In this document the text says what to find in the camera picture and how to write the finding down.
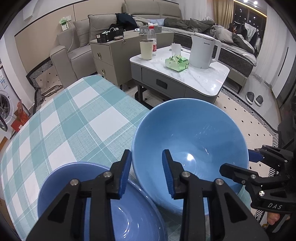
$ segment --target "washing machine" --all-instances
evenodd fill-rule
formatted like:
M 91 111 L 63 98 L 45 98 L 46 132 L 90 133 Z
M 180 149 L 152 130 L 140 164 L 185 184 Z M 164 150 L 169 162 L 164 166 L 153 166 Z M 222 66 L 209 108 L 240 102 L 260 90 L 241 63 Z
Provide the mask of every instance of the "washing machine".
M 14 89 L 10 85 L 4 68 L 0 68 L 0 141 L 3 136 L 10 139 L 13 128 L 10 126 L 15 120 L 14 112 L 20 101 Z

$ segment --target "plastic bottle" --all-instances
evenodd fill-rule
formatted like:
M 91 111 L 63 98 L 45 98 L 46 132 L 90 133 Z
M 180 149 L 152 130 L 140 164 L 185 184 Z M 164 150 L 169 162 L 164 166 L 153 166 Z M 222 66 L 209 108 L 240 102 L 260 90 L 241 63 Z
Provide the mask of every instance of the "plastic bottle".
M 156 45 L 157 45 L 157 42 L 156 42 L 156 33 L 154 31 L 154 26 L 149 26 L 149 30 L 148 30 L 148 33 L 147 33 L 147 39 L 148 40 L 153 40 L 153 52 L 152 52 L 152 56 L 156 56 Z

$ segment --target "checkered tablecloth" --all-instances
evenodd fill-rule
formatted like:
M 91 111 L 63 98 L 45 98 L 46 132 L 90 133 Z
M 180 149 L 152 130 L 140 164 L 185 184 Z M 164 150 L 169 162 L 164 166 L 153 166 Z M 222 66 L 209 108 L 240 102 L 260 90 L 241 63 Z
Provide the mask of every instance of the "checkered tablecloth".
M 22 240 L 38 219 L 37 197 L 56 168 L 75 161 L 110 167 L 131 149 L 149 110 L 101 76 L 80 79 L 50 100 L 14 137 L 1 162 L 1 182 Z

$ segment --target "white kettle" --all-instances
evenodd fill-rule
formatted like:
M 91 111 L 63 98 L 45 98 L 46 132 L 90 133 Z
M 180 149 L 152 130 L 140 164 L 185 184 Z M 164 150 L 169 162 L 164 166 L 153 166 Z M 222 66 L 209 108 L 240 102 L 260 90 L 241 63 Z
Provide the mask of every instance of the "white kettle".
M 215 58 L 212 58 L 214 46 L 217 45 Z M 208 69 L 210 63 L 218 61 L 221 51 L 221 42 L 211 36 L 195 33 L 192 35 L 192 47 L 189 63 L 200 69 Z

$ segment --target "light strip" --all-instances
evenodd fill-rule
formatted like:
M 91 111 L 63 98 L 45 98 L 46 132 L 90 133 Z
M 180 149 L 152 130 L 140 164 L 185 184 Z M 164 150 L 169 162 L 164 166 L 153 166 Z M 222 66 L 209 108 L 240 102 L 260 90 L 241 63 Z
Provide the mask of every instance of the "light strip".
M 246 5 L 246 4 L 242 3 L 242 2 L 236 1 L 236 0 L 234 0 L 234 2 L 236 2 L 236 3 L 238 3 L 238 4 L 241 4 L 241 5 L 243 5 L 243 6 L 247 7 L 247 8 L 249 8 L 249 9 L 252 9 L 253 11 L 255 11 L 255 12 L 257 12 L 257 13 L 259 13 L 259 14 L 261 14 L 262 16 L 264 16 L 264 17 L 267 18 L 267 16 L 266 16 L 264 13 L 258 11 L 258 10 L 255 9 L 255 8 L 252 8 L 252 7 Z

